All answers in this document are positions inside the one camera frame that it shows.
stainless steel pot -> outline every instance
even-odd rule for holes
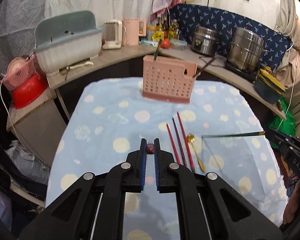
[[[191,49],[194,52],[213,57],[218,42],[218,32],[205,27],[197,27],[192,38]]]
[[[264,40],[252,31],[237,27],[234,30],[228,60],[238,69],[252,73],[260,59]]]

light blue tablecloth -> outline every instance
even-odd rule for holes
[[[207,172],[220,175],[272,222],[282,222],[286,190],[264,136],[201,143],[201,135],[262,130],[236,88],[196,81],[188,105],[143,98],[141,92],[141,78],[102,80],[84,89],[53,161],[47,205],[85,172],[101,174],[124,162],[141,138],[148,143],[159,138],[161,148],[173,152],[165,124],[177,145],[171,117],[179,111],[186,133],[196,135],[194,145]],[[201,173],[195,157],[194,162]],[[179,239],[175,195],[159,194],[154,174],[154,157],[148,155],[144,191],[126,196],[123,239]]]

navy blue fabric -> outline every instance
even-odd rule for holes
[[[170,10],[171,19],[177,19],[179,23],[179,39],[192,42],[192,36],[197,26],[207,27],[219,32],[217,53],[228,57],[230,42],[235,27],[244,27],[258,34],[265,41],[264,52],[260,57],[260,63],[274,69],[277,67],[285,52],[291,47],[289,37],[239,14],[212,7],[178,4]]]

tomato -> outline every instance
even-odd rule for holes
[[[170,48],[170,41],[168,38],[164,38],[162,43],[161,43],[161,47],[164,49],[168,49]]]

white plastic bag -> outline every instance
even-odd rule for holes
[[[8,198],[4,193],[0,191],[0,219],[7,227],[11,230],[12,223],[12,205],[11,199]]]
[[[31,153],[28,153],[18,140],[12,141],[10,146],[11,148],[6,150],[6,154],[17,169],[29,179],[47,185],[50,169]]]

